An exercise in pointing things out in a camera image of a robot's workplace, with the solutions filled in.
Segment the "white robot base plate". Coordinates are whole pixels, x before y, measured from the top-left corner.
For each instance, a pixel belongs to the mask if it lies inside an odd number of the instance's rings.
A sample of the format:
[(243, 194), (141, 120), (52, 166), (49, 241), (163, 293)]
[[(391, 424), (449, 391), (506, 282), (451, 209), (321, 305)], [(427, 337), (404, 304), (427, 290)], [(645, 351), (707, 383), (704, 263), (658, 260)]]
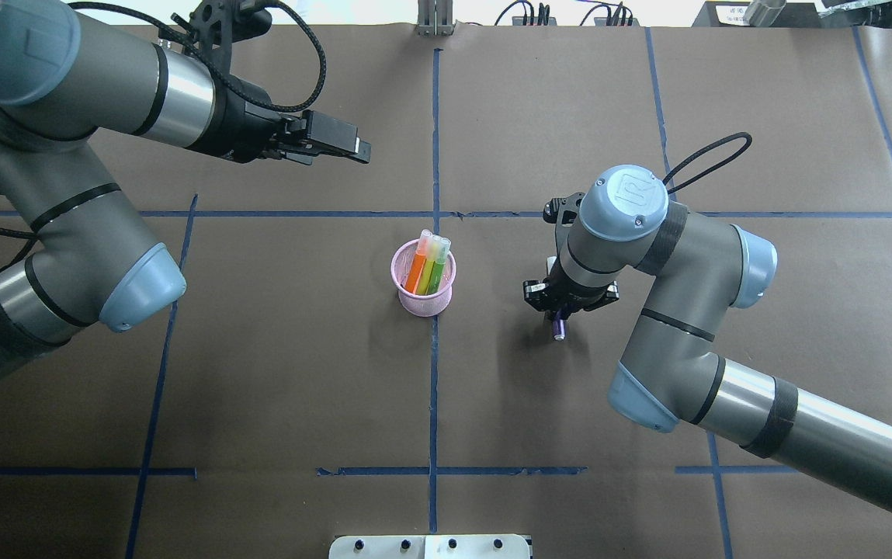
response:
[(530, 537), (515, 533), (339, 536), (328, 558), (533, 558)]

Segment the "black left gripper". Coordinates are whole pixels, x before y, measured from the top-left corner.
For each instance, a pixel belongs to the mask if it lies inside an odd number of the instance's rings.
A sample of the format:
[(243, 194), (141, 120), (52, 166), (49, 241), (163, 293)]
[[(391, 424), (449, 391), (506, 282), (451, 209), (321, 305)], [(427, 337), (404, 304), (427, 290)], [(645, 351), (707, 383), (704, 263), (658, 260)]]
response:
[(211, 81), (205, 155), (240, 164), (276, 158), (311, 165), (321, 156), (371, 162), (372, 145), (359, 137), (356, 125), (315, 110), (283, 116), (241, 98), (219, 78)]

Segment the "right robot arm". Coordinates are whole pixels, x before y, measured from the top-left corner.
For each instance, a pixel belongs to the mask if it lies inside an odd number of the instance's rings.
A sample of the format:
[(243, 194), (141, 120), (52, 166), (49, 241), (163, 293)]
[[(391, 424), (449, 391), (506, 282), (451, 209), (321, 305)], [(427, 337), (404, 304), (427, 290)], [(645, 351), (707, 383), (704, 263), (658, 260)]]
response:
[(892, 425), (716, 350), (731, 311), (775, 279), (771, 241), (672, 200), (665, 180), (633, 164), (556, 196), (542, 218), (555, 254), (523, 297), (552, 321), (619, 300), (624, 270), (652, 280), (613, 365), (617, 414), (658, 434), (694, 425), (892, 513)]

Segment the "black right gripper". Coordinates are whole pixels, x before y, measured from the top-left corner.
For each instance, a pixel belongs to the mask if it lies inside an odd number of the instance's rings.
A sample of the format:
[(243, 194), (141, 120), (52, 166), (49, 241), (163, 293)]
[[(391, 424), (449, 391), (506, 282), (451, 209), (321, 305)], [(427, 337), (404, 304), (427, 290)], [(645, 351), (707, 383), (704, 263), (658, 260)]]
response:
[(594, 311), (617, 302), (620, 291), (616, 280), (598, 287), (575, 283), (563, 272), (557, 257), (548, 257), (547, 276), (525, 280), (523, 298), (548, 321), (567, 321), (576, 312)]

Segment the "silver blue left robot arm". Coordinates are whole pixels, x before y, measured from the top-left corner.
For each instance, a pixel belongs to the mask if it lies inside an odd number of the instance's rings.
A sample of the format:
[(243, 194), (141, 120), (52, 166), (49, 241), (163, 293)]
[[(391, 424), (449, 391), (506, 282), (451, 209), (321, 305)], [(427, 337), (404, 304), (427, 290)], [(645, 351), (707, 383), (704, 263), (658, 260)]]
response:
[(234, 43), (269, 31), (276, 1), (203, 1), (162, 42), (88, 16), (148, 15), (101, 2), (0, 1), (0, 195), (27, 225), (25, 247), (0, 269), (0, 380), (102, 323), (126, 332), (179, 300), (186, 279), (89, 145), (111, 130), (239, 164), (314, 157), (369, 162), (356, 125), (311, 109), (326, 56), (304, 102), (275, 105), (232, 75)]

